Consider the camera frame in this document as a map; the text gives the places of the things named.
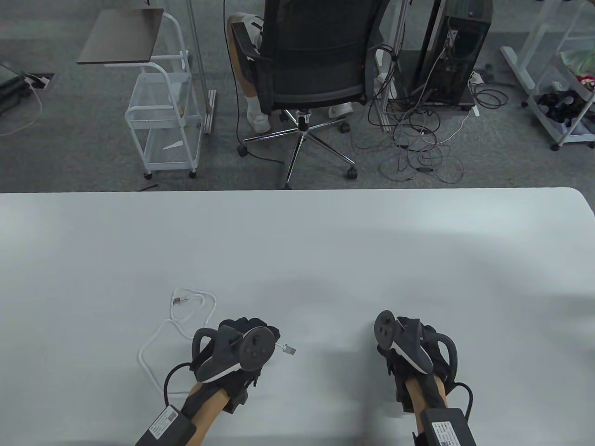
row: chair base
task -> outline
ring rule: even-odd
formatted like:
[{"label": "chair base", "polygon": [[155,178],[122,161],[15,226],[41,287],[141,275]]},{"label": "chair base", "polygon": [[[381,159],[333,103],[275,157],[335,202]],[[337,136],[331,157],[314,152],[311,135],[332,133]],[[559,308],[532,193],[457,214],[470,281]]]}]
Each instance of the chair base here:
[{"label": "chair base", "polygon": [[310,116],[311,116],[311,113],[309,110],[298,111],[295,116],[292,115],[289,110],[283,110],[281,112],[281,120],[282,121],[291,121],[293,123],[293,125],[295,125],[295,128],[290,128],[288,130],[278,131],[275,133],[268,133],[266,135],[255,136],[253,138],[244,139],[244,141],[243,141],[244,146],[238,147],[238,154],[240,156],[246,156],[248,154],[248,149],[245,146],[245,144],[247,144],[247,143],[253,143],[256,141],[267,141],[269,139],[276,139],[276,138],[281,138],[284,136],[296,134],[298,138],[297,138],[296,146],[293,149],[293,155],[292,155],[292,160],[289,164],[289,169],[287,170],[285,186],[284,186],[285,189],[288,189],[288,190],[291,189],[291,186],[289,185],[289,181],[291,180],[291,177],[292,177],[293,167],[295,166],[295,162],[298,158],[298,154],[307,139],[313,141],[318,146],[321,146],[323,149],[329,151],[337,158],[340,158],[341,160],[343,160],[344,162],[349,164],[350,168],[347,171],[346,178],[348,180],[357,179],[358,171],[355,168],[355,161],[353,161],[350,157],[342,154],[338,150],[335,150],[328,143],[326,143],[325,141],[320,139],[318,136],[311,133],[312,130],[317,130],[319,128],[328,127],[330,125],[335,125],[335,124],[339,125],[339,130],[342,133],[347,133],[350,131],[350,127],[349,127],[349,124],[347,122],[345,122],[345,118],[340,118],[338,120],[329,121],[326,123],[313,125],[312,127],[310,127],[309,126]]}]

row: chrome chair leg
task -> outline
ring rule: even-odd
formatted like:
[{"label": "chrome chair leg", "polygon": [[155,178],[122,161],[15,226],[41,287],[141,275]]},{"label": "chrome chair leg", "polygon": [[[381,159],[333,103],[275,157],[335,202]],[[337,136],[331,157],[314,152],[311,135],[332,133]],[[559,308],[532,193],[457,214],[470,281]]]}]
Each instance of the chrome chair leg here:
[{"label": "chrome chair leg", "polygon": [[281,136],[291,135],[292,133],[297,133],[298,130],[296,128],[290,128],[289,130],[277,131],[275,133],[268,133],[266,135],[255,136],[253,138],[244,139],[245,143],[251,143],[254,141],[266,141],[267,139],[275,139],[280,138]]},{"label": "chrome chair leg", "polygon": [[295,126],[297,127],[298,120],[291,114],[291,112],[289,110],[283,110],[283,112],[287,115],[287,117],[291,120],[291,122],[293,122],[295,124]]},{"label": "chrome chair leg", "polygon": [[339,158],[341,158],[343,161],[351,164],[352,166],[355,166],[355,161],[353,161],[351,158],[345,156],[344,154],[342,154],[341,152],[333,149],[331,146],[329,146],[325,141],[321,140],[318,136],[310,134],[308,135],[312,141],[314,141],[316,144],[319,144],[320,146],[322,146],[324,149],[327,149],[329,152],[331,152],[334,156],[338,156]]},{"label": "chrome chair leg", "polygon": [[316,130],[318,128],[323,128],[323,127],[328,127],[329,125],[335,125],[335,124],[341,124],[343,122],[345,122],[345,119],[347,118],[340,118],[338,120],[334,120],[334,121],[329,121],[327,123],[322,123],[322,124],[318,124],[318,125],[313,125],[312,127],[310,127],[308,130],[312,131],[312,130]]},{"label": "chrome chair leg", "polygon": [[296,148],[293,151],[292,161],[291,161],[291,163],[289,163],[289,170],[287,171],[287,178],[285,180],[285,189],[291,189],[291,186],[289,186],[289,180],[292,177],[293,166],[296,163],[296,159],[298,158],[299,150],[302,148],[303,142],[306,140],[307,136],[308,136],[308,132],[304,132],[304,131],[300,132],[299,138],[297,140]]}]

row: white sneaker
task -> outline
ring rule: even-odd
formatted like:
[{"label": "white sneaker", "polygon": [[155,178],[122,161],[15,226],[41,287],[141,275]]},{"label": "white sneaker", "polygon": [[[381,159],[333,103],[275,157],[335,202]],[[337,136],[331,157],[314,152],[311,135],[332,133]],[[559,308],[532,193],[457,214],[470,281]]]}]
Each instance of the white sneaker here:
[{"label": "white sneaker", "polygon": [[345,116],[349,116],[353,113],[353,107],[351,106],[351,102],[346,102],[340,105],[335,105],[328,108],[328,117],[332,120],[338,120],[339,118],[344,118]]},{"label": "white sneaker", "polygon": [[271,124],[268,122],[268,116],[264,113],[260,113],[253,116],[252,113],[248,112],[248,122],[258,134],[266,133],[271,130]]}]

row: adapter label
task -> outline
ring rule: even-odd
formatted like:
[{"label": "adapter label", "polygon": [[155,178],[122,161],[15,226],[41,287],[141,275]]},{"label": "adapter label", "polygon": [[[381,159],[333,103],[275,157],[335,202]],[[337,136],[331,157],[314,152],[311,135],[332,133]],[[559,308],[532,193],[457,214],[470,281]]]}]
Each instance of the adapter label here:
[{"label": "adapter label", "polygon": [[151,424],[149,432],[153,434],[155,439],[159,440],[161,435],[163,435],[176,418],[178,418],[176,410],[171,406],[167,406],[165,410],[161,412],[161,415],[157,417],[157,420]]},{"label": "adapter label", "polygon": [[452,428],[452,424],[450,424],[449,421],[432,423],[432,428],[436,433],[440,446],[461,446],[461,443],[455,434],[455,430]]}]

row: gray carpet floor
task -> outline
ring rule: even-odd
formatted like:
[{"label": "gray carpet floor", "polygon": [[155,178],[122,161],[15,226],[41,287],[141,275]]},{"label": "gray carpet floor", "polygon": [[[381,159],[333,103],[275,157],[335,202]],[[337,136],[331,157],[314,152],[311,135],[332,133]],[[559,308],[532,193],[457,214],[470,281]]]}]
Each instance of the gray carpet floor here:
[{"label": "gray carpet floor", "polygon": [[[187,32],[183,2],[171,0],[170,10]],[[260,12],[263,1],[228,1],[228,12]],[[48,91],[39,93],[43,113],[39,120],[15,135],[0,137],[0,192],[56,191],[133,191],[158,183],[154,190],[246,190],[274,189],[281,182],[284,167],[254,158],[239,158],[236,153],[236,99],[233,79],[223,41],[222,3],[195,2],[202,55],[209,87],[218,91],[215,131],[206,138],[198,177],[190,179],[185,171],[159,172],[151,182],[142,176],[142,164],[124,123],[135,69],[109,69],[78,66],[76,59],[101,8],[140,7],[140,0],[0,0],[0,58],[29,72],[52,71],[57,74]],[[543,69],[567,23],[574,5],[564,4],[552,33],[548,33],[529,67],[534,75]],[[512,72],[499,52],[502,45],[520,49],[541,4],[512,0],[495,2],[494,23],[483,47],[478,66],[492,63],[499,81],[514,82]],[[423,35],[430,0],[416,0],[408,21],[405,48],[418,48]],[[344,179],[345,166],[336,158],[307,144],[297,162],[292,183],[295,189],[346,188],[429,188],[429,187],[574,187],[595,205],[595,153],[587,146],[572,145],[554,153],[551,141],[531,112],[519,104],[525,99],[520,87],[504,89],[510,102],[498,110],[481,109],[471,115],[463,130],[451,141],[452,155],[464,165],[464,177],[448,185],[436,177],[406,172],[400,178],[415,178],[395,183],[383,177],[396,172],[395,149],[359,150],[373,146],[386,136],[369,125],[357,106],[350,117],[352,134],[328,128],[317,134],[331,145],[355,157],[357,181]],[[242,119],[240,135],[248,136],[245,103],[240,97]],[[37,113],[34,98],[0,118],[0,134],[29,122]],[[324,119],[324,110],[315,111],[314,122]],[[465,114],[440,111],[439,138],[459,128]],[[273,128],[284,125],[276,116]],[[293,139],[254,146],[254,153],[288,161]],[[455,165],[445,165],[446,179],[456,179]]]}]

